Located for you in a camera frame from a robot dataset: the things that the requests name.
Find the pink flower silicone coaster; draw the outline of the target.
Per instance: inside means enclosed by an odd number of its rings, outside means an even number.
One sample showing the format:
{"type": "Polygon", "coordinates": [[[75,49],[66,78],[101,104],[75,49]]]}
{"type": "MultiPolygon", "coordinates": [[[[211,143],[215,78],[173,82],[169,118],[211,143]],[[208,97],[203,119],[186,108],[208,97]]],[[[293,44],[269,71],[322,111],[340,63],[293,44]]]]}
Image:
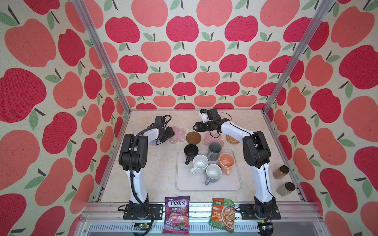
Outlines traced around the pink flower silicone coaster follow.
{"type": "Polygon", "coordinates": [[[205,133],[205,137],[202,139],[202,144],[209,146],[212,143],[218,143],[222,147],[224,146],[224,141],[220,134],[218,134],[218,136],[212,136],[210,132],[205,133]]]}

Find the aluminium frame post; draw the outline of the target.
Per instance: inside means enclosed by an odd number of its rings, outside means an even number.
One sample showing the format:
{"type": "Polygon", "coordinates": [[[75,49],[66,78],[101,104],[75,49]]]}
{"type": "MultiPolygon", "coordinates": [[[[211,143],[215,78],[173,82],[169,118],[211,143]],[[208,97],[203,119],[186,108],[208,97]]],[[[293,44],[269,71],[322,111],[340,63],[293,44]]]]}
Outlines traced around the aluminium frame post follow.
{"type": "Polygon", "coordinates": [[[121,84],[118,80],[118,76],[116,75],[116,72],[114,71],[112,64],[110,62],[110,59],[108,57],[108,54],[105,50],[105,47],[103,46],[103,43],[101,42],[97,30],[95,28],[95,25],[91,19],[89,10],[87,9],[85,2],[84,1],[78,1],[78,0],[73,0],[75,9],[78,12],[78,15],[86,28],[86,31],[89,35],[90,40],[93,43],[93,46],[96,50],[96,53],[103,65],[103,68],[108,75],[108,78],[111,82],[111,85],[113,89],[115,90],[116,95],[118,96],[121,105],[123,106],[125,112],[127,115],[131,113],[130,106],[127,102],[127,99],[123,93],[123,89],[121,87],[121,84]]]}
{"type": "Polygon", "coordinates": [[[289,78],[290,74],[294,70],[296,64],[301,58],[303,52],[307,49],[311,39],[313,38],[314,34],[316,33],[317,29],[319,28],[320,24],[322,23],[323,19],[327,15],[329,9],[335,1],[331,0],[324,0],[320,3],[319,7],[315,11],[313,18],[310,20],[310,23],[304,32],[302,39],[299,41],[298,46],[294,50],[293,55],[291,56],[284,72],[280,75],[275,88],[273,89],[271,95],[269,96],[267,103],[265,104],[262,114],[267,115],[270,108],[272,107],[274,101],[276,101],[278,94],[280,93],[281,89],[284,86],[284,83],[289,78]]]}

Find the purple Fox's berries candy bag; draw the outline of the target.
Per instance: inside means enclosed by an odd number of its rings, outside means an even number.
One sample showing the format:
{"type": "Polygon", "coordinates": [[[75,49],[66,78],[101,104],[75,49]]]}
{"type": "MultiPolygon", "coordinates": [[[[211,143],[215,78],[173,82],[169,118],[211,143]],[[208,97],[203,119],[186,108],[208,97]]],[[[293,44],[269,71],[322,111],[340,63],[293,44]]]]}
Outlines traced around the purple Fox's berries candy bag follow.
{"type": "Polygon", "coordinates": [[[189,206],[189,196],[165,197],[163,234],[190,234],[189,206]]]}

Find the black mug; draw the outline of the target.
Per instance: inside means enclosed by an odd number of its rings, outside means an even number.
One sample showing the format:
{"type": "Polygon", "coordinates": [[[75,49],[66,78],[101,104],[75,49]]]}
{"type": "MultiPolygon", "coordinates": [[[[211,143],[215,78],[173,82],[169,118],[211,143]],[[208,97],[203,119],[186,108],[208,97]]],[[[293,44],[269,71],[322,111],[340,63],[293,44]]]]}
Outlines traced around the black mug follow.
{"type": "Polygon", "coordinates": [[[186,165],[189,165],[189,163],[193,161],[193,159],[198,155],[198,151],[199,149],[197,145],[188,144],[185,146],[184,153],[186,156],[186,161],[185,161],[186,165]]]}

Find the round brown wooden coaster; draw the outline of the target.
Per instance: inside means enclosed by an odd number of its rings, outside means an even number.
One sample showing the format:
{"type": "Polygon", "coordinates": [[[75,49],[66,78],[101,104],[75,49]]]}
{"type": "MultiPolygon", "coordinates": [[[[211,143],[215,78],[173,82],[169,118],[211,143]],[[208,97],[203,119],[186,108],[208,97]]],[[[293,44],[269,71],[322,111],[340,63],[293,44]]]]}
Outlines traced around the round brown wooden coaster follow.
{"type": "Polygon", "coordinates": [[[198,133],[198,132],[192,131],[192,132],[189,132],[186,135],[186,141],[189,144],[197,145],[201,142],[201,140],[202,140],[202,137],[201,137],[200,133],[198,133]]]}

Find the round grey coaster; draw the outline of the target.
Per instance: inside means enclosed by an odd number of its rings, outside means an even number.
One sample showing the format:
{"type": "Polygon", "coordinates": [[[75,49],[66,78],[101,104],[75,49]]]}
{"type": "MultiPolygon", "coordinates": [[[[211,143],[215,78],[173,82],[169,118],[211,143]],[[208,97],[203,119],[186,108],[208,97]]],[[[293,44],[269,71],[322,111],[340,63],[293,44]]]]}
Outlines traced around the round grey coaster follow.
{"type": "Polygon", "coordinates": [[[159,143],[159,139],[156,138],[156,139],[153,139],[149,144],[152,145],[152,146],[157,146],[159,143]]]}

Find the round woven rattan coaster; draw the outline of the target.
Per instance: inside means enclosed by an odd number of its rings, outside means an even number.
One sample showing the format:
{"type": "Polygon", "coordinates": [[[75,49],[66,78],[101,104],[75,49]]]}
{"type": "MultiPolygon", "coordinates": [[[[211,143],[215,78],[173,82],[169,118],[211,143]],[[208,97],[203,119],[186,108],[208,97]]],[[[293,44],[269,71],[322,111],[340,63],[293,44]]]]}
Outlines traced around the round woven rattan coaster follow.
{"type": "Polygon", "coordinates": [[[226,140],[227,140],[228,143],[230,143],[232,145],[237,145],[237,144],[240,143],[238,140],[236,140],[235,138],[233,138],[229,135],[226,135],[226,140]]]}

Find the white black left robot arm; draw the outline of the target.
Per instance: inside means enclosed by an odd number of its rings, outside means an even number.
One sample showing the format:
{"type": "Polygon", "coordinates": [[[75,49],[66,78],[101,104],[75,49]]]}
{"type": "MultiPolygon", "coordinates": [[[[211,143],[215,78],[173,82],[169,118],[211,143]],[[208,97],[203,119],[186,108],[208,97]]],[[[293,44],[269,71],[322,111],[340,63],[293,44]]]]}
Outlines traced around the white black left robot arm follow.
{"type": "Polygon", "coordinates": [[[150,126],[136,135],[126,134],[124,136],[119,155],[119,165],[127,172],[133,204],[147,205],[149,202],[144,181],[148,145],[151,142],[155,142],[157,145],[162,144],[174,135],[175,132],[172,127],[150,126]]]}

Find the grey mug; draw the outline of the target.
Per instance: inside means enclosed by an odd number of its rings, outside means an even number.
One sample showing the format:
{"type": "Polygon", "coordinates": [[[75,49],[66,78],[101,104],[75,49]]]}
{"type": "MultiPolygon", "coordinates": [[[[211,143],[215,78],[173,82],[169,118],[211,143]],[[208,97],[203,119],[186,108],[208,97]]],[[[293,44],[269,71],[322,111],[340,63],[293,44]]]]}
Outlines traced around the grey mug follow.
{"type": "Polygon", "coordinates": [[[222,151],[222,146],[219,143],[213,142],[209,145],[207,158],[210,163],[216,163],[222,151]]]}

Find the orange pink mug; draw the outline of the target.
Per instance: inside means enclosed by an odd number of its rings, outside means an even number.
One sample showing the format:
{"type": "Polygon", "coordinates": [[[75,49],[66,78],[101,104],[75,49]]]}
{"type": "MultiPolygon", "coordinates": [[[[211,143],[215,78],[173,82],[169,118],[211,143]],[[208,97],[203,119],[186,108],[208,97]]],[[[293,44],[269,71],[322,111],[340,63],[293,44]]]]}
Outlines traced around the orange pink mug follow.
{"type": "Polygon", "coordinates": [[[235,158],[229,153],[223,153],[219,158],[219,166],[226,176],[231,174],[231,169],[235,165],[235,158]]]}

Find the lavender mug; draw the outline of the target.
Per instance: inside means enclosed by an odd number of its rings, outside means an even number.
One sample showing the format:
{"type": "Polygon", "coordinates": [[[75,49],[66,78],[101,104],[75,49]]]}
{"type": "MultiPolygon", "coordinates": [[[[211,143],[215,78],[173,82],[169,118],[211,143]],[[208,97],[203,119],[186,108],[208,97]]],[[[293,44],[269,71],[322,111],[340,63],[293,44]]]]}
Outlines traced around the lavender mug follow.
{"type": "Polygon", "coordinates": [[[217,164],[210,164],[206,168],[206,182],[205,185],[216,183],[222,175],[222,170],[217,164]]]}

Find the green orange soup packet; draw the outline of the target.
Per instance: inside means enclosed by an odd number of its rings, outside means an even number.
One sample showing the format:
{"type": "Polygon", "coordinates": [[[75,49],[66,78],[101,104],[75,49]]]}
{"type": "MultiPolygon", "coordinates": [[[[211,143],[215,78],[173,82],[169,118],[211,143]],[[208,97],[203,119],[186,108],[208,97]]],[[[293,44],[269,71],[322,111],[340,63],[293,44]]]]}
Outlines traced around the green orange soup packet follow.
{"type": "Polygon", "coordinates": [[[236,207],[232,200],[213,198],[209,224],[217,229],[234,233],[236,207]]]}

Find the grey spice jar black lid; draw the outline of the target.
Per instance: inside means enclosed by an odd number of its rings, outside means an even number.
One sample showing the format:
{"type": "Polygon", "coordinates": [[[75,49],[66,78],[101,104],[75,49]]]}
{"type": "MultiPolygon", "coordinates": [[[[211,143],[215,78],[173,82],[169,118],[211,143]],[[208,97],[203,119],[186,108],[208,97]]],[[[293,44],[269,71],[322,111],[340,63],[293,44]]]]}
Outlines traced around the grey spice jar black lid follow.
{"type": "Polygon", "coordinates": [[[287,196],[288,194],[290,194],[291,192],[293,192],[294,190],[296,189],[296,186],[292,183],[292,182],[286,182],[282,185],[280,185],[276,192],[284,197],[284,196],[287,196]]]}

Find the aluminium front frame rail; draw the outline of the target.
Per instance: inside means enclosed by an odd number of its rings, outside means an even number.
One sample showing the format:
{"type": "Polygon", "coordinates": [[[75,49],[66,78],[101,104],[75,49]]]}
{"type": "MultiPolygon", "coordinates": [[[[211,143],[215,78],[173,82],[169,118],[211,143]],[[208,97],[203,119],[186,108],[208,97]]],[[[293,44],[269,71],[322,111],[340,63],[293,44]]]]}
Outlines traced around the aluminium front frame rail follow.
{"type": "MultiPolygon", "coordinates": [[[[234,235],[242,236],[328,236],[324,219],[316,204],[307,202],[278,202],[277,208],[266,220],[252,214],[252,203],[236,203],[234,235]]],[[[87,204],[73,225],[74,236],[161,236],[164,228],[163,207],[156,207],[157,219],[124,219],[123,203],[87,204]]],[[[191,202],[189,227],[191,236],[228,236],[226,230],[209,224],[212,202],[191,202]]]]}

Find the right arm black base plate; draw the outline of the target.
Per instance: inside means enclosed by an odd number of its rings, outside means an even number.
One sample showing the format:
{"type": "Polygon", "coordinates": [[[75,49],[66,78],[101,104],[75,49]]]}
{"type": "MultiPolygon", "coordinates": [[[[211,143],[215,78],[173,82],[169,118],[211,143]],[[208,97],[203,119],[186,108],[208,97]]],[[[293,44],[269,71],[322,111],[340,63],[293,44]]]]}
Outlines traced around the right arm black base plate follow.
{"type": "Polygon", "coordinates": [[[243,220],[280,220],[281,214],[274,201],[267,203],[256,202],[255,204],[240,204],[236,210],[243,220]]]}

